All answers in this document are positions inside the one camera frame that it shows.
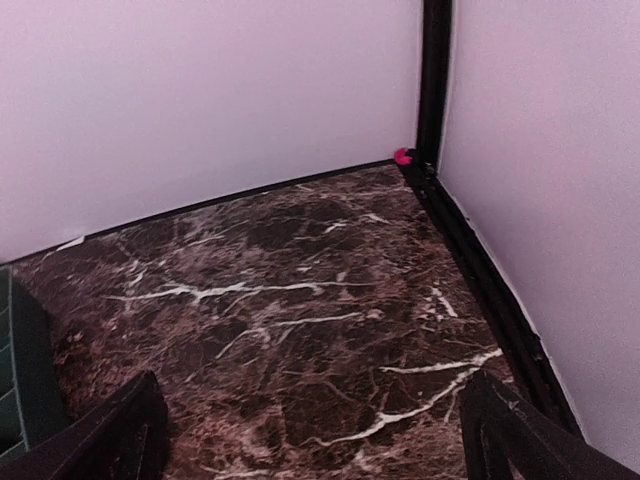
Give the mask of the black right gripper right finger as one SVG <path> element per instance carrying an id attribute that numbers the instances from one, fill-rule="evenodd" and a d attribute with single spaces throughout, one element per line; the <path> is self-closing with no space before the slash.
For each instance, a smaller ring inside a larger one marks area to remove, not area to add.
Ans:
<path id="1" fill-rule="evenodd" d="M 480 370 L 460 395 L 470 479 L 637 479 L 639 474 L 563 430 Z"/>

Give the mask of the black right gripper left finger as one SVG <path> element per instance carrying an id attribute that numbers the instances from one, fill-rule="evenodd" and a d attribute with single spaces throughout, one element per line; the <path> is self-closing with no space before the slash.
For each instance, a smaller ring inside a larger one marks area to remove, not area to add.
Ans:
<path id="1" fill-rule="evenodd" d="M 35 449 L 1 467 L 3 479 L 160 479 L 168 459 L 168 407 L 142 371 Z"/>

